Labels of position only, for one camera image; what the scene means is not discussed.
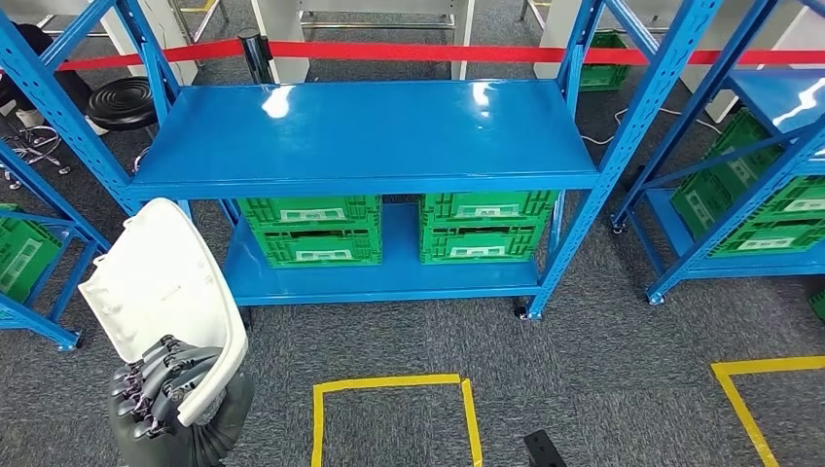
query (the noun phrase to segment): yellow tape square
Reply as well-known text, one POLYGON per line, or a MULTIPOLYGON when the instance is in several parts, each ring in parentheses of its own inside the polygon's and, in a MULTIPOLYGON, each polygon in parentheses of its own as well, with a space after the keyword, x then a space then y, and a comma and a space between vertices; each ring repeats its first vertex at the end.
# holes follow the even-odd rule
POLYGON ((476 407, 473 403, 473 390, 470 379, 458 374, 416 375, 406 377, 364 377, 360 379, 343 379, 323 382, 312 387, 312 467, 321 467, 324 447, 324 394, 347 389, 375 389, 378 387, 426 386, 431 384, 459 384, 467 420, 467 434, 470 438, 470 455, 473 467, 482 467, 482 443, 479 426, 476 421, 476 407))
POLYGON ((754 375, 759 373, 775 373, 775 372, 798 372, 803 370, 823 370, 825 369, 825 356, 813 357, 790 357, 790 358, 772 358, 767 360, 745 360, 740 362, 720 362, 714 363, 710 366, 713 369, 713 374, 722 385, 722 389, 734 406, 734 411, 739 417, 739 421, 747 432, 751 443, 762 458, 762 462, 766 467, 778 467, 776 458, 768 447, 768 442, 765 441, 765 436, 756 425, 756 420, 745 405, 745 401, 736 390, 734 381, 731 377, 736 375, 754 375))

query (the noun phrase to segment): white cable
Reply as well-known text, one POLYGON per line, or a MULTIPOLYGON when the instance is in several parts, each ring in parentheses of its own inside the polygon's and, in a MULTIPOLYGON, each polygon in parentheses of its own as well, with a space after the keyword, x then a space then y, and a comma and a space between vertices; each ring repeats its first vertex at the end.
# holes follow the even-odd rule
MULTIPOLYGON (((622 123, 622 120, 619 119, 619 116, 624 115, 627 111, 628 111, 628 109, 623 109, 623 110, 620 110, 619 112, 616 112, 615 114, 613 114, 613 119, 616 121, 616 125, 620 125, 622 123)), ((676 112, 675 110, 665 109, 664 107, 659 109, 659 111, 660 112, 665 112, 666 114, 670 114, 670 115, 682 115, 681 112, 676 112)), ((705 121, 702 121, 702 120, 699 120, 699 119, 697 119, 696 122, 699 125, 707 126, 708 128, 716 131, 716 134, 722 134, 722 131, 719 128, 709 124, 708 122, 705 122, 705 121)), ((604 146, 605 144, 613 141, 613 138, 615 138, 615 137, 616 136, 611 136, 611 137, 605 139, 604 141, 596 141, 596 140, 594 140, 593 138, 591 138, 589 136, 582 135, 582 139, 588 140, 591 143, 597 144, 599 146, 604 146)))

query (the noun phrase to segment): green folding crate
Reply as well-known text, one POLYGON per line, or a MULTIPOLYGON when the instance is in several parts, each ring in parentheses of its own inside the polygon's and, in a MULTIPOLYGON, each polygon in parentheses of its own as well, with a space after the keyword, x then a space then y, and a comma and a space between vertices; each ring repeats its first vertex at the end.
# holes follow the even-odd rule
POLYGON ((543 229, 510 227, 421 227, 421 263, 526 261, 543 229))
MULTIPOLYGON (((591 47, 598 49, 626 49, 619 33, 614 31, 593 34, 591 47)), ((579 90, 620 90, 628 75, 628 65, 584 65, 579 90)))
POLYGON ((819 319, 825 320, 825 290, 811 297, 808 302, 819 319))
MULTIPOLYGON (((0 204, 18 210, 15 204, 0 204)), ((31 287, 57 256, 60 240, 32 221, 0 216, 0 293, 24 301, 31 287)))
POLYGON ((825 238, 825 219, 776 221, 740 226, 722 241, 712 257, 807 251, 825 238))
POLYGON ((240 198, 237 204, 253 230, 359 229, 376 222, 381 197, 240 198))
POLYGON ((419 199, 425 227, 538 226, 547 223, 556 191, 436 193, 419 199))
MULTIPOLYGON (((736 112, 730 124, 705 155, 707 158, 728 154, 771 137, 771 133, 760 124, 747 109, 736 112)), ((762 175, 771 164, 782 154, 779 145, 772 145, 749 153, 739 161, 747 166, 754 175, 754 179, 762 175)))
POLYGON ((253 231, 273 268, 359 266, 381 263, 381 232, 372 229, 253 231))
POLYGON ((747 190, 742 183, 734 183, 727 165, 703 170, 686 179, 670 197, 673 208, 685 222, 694 238, 699 238, 747 190))
POLYGON ((765 201, 753 216, 759 221, 825 218, 825 176, 797 177, 765 201))

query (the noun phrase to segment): white table leg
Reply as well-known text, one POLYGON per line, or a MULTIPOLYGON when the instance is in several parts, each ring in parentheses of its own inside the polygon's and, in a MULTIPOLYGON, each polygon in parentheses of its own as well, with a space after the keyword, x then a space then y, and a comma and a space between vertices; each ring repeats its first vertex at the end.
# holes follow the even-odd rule
MULTIPOLYGON (((261 34, 271 41, 303 42, 299 3, 299 0, 252 0, 261 34)), ((302 83, 309 71, 309 59, 276 57, 269 67, 276 83, 302 83)))
MULTIPOLYGON (((547 11, 545 29, 542 33, 541 47, 567 47, 567 40, 573 31, 573 23, 582 6, 581 0, 555 1, 547 11)), ((536 63, 533 71, 536 78, 549 80, 558 74, 558 63, 536 63)))
MULTIPOLYGON (((144 15, 146 15, 146 20, 152 26, 152 31, 155 32, 155 37, 158 38, 158 42, 163 49, 187 45, 184 33, 181 31, 167 0, 140 0, 139 3, 144 15)), ((137 52, 126 33, 126 29, 114 11, 104 15, 100 23, 112 39, 112 44, 115 45, 118 54, 135 54, 137 52)), ((177 78, 178 83, 183 85, 190 85, 197 74, 197 66, 191 60, 169 63, 169 66, 172 68, 172 73, 177 78)), ((129 66, 128 68, 132 75, 146 76, 146 69, 142 65, 129 66)))
MULTIPOLYGON (((455 34, 453 43, 456 46, 470 45, 470 32, 473 28, 473 12, 476 0, 458 0, 455 13, 455 34)), ((467 62, 454 61, 450 65, 450 75, 454 80, 467 79, 467 62)))

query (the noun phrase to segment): shelf foot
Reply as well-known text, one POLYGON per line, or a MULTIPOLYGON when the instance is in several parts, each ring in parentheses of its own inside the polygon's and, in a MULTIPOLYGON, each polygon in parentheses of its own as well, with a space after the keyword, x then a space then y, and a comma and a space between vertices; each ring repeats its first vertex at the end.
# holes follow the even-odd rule
POLYGON ((530 317, 530 313, 527 312, 527 307, 523 305, 516 306, 516 309, 513 310, 513 314, 521 321, 541 321, 540 314, 535 317, 530 317))
POLYGON ((647 303, 650 304, 650 305, 653 305, 653 306, 661 305, 661 304, 664 303, 664 295, 662 295, 662 294, 653 294, 653 295, 648 297, 647 303))
POLYGON ((628 229, 628 221, 622 216, 622 221, 618 222, 616 214, 611 214, 610 227, 613 229, 613 234, 621 235, 628 229))
POLYGON ((81 337, 80 331, 72 331, 71 333, 77 336, 77 339, 74 342, 59 343, 57 345, 58 352, 73 352, 83 346, 84 338, 81 337))

